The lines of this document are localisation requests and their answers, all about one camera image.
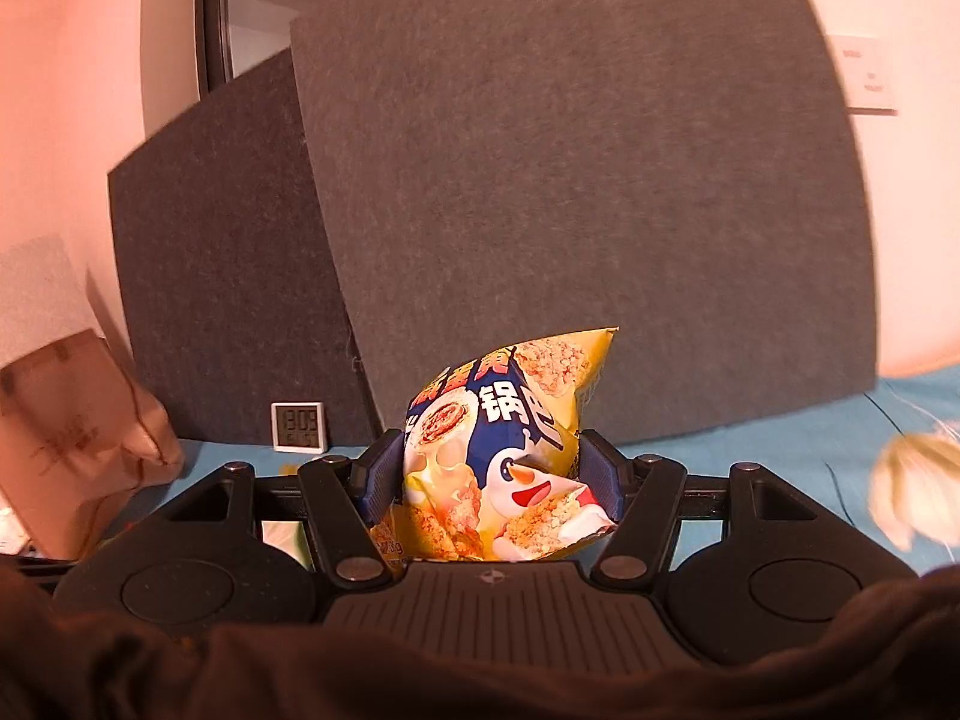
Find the brown paper bag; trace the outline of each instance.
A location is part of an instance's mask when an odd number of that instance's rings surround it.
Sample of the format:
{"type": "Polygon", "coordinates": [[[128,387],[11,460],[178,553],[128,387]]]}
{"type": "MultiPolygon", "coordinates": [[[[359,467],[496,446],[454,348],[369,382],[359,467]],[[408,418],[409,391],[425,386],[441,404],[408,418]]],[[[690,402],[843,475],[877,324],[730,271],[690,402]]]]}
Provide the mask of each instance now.
{"type": "Polygon", "coordinates": [[[0,490],[47,557],[75,560],[184,455],[157,399],[85,330],[0,370],[0,490]]]}

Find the ribbed black plate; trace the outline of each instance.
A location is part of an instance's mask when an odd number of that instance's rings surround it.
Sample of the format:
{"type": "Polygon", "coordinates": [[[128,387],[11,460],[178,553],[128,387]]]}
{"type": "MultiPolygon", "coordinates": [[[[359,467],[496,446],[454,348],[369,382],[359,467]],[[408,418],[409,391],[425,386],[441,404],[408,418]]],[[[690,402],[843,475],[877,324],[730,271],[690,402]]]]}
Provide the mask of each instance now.
{"type": "Polygon", "coordinates": [[[596,589],[573,562],[416,562],[395,586],[341,596],[323,624],[466,661],[611,675],[696,664],[647,598],[596,589]]]}

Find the blue bedsheet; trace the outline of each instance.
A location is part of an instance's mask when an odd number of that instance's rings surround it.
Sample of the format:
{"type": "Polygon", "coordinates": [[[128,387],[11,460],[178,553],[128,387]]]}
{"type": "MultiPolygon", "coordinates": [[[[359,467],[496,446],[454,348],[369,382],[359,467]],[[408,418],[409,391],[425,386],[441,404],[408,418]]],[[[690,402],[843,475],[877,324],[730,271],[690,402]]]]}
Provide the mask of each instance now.
{"type": "MultiPolygon", "coordinates": [[[[789,415],[621,449],[631,457],[655,452],[680,461],[690,473],[719,476],[726,476],[738,461],[762,463],[923,573],[951,562],[949,550],[921,536],[911,552],[896,550],[867,512],[867,485],[872,465],[891,437],[898,431],[935,431],[937,420],[960,426],[960,365],[910,379],[882,379],[867,394],[789,415]]],[[[181,479],[139,493],[112,532],[140,519],[226,461],[245,460],[253,464],[258,475],[271,476],[280,472],[282,464],[306,459],[262,446],[183,444],[187,464],[181,479]]],[[[357,457],[361,451],[361,447],[331,450],[349,457],[357,457]]],[[[718,523],[685,523],[675,562],[718,538],[718,523]]]]}

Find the chip bag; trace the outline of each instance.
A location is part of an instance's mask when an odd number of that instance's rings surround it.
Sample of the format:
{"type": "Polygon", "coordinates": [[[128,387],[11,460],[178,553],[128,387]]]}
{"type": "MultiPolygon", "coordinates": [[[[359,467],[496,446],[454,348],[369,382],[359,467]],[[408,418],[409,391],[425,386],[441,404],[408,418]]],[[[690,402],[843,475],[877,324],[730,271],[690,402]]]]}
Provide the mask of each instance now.
{"type": "Polygon", "coordinates": [[[536,560],[613,526],[575,477],[579,409],[615,331],[496,349],[411,401],[398,529],[408,554],[536,560]]]}

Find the light switch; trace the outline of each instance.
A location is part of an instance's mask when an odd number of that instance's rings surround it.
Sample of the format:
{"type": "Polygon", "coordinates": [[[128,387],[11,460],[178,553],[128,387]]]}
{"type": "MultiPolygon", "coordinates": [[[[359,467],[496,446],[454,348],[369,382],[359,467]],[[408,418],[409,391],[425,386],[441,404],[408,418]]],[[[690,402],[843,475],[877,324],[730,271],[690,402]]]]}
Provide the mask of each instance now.
{"type": "Polygon", "coordinates": [[[829,42],[843,83],[847,108],[863,113],[896,112],[880,40],[856,35],[830,35],[829,42]]]}

